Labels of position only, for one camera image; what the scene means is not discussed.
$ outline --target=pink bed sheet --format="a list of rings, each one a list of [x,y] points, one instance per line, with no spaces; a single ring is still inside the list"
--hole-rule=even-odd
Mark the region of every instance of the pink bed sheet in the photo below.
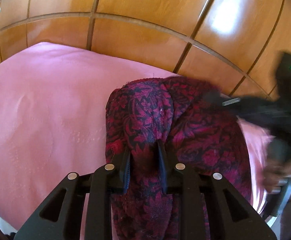
[[[105,105],[127,82],[172,73],[129,60],[43,42],[0,64],[0,216],[16,229],[71,171],[105,164]],[[239,121],[260,210],[268,134]]]

